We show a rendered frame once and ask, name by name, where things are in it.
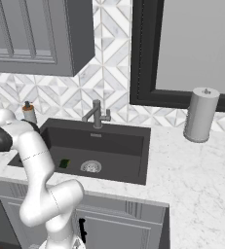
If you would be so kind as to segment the grey metal tap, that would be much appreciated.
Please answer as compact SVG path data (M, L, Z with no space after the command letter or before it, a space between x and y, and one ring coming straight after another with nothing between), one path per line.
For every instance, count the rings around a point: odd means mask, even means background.
M94 117L94 128L102 128L102 122L103 121L107 121L107 122L111 121L111 114L110 114L110 110L109 109L106 110L106 115L105 116L101 115L101 105L100 105L100 101L98 99L95 99L93 101L93 108L92 108L92 110L90 110L82 118L82 121L83 122L87 122L90 117Z

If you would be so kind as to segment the dark grey sink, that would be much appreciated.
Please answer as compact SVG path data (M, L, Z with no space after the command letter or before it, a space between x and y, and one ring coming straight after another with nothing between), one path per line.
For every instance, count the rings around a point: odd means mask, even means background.
M40 133L56 172L144 185L147 177L149 127L48 119ZM61 160L70 160L60 168Z

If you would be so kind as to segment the soap dispenser bottle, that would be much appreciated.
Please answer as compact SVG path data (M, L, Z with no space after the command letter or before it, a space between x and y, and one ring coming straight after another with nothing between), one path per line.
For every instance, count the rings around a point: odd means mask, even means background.
M34 106L29 102L25 101L24 106L22 107L22 112L24 115L24 118L32 123L37 123L37 118L34 110Z

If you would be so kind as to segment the grey wall cupboard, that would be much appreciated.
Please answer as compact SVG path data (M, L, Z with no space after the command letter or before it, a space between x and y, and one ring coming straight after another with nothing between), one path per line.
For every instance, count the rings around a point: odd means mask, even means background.
M93 0L0 0L0 72L75 76L94 58Z

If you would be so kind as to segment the grey paper towel roll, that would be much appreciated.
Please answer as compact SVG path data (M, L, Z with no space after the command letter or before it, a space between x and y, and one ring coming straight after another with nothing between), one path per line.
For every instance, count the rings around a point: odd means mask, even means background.
M219 96L220 93L216 89L193 89L183 131L187 140L195 143L208 141Z

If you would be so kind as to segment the grey base cupboard door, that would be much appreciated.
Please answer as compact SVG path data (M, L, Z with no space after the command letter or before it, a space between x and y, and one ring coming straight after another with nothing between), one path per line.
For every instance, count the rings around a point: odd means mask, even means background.
M79 234L80 218L86 220L86 249L170 249L165 224L77 209Z

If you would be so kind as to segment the black framed window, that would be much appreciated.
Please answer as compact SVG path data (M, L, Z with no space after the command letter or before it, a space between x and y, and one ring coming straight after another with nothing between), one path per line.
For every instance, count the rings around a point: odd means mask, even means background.
M132 0L130 104L186 109L197 87L225 112L225 0Z

